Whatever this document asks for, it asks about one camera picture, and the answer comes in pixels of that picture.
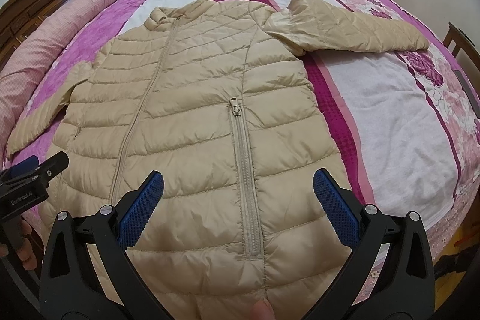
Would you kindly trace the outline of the person's left hand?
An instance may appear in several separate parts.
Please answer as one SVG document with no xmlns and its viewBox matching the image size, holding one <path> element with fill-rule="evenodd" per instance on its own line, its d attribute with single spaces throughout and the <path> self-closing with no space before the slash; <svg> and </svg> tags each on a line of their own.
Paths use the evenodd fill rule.
<svg viewBox="0 0 480 320">
<path fill-rule="evenodd" d="M 23 243 L 16 253 L 21 260 L 24 269 L 27 271 L 34 271 L 37 268 L 38 262 L 28 239 L 28 235 L 32 233 L 32 227 L 24 219 L 20 220 L 19 226 L 22 232 Z"/>
</svg>

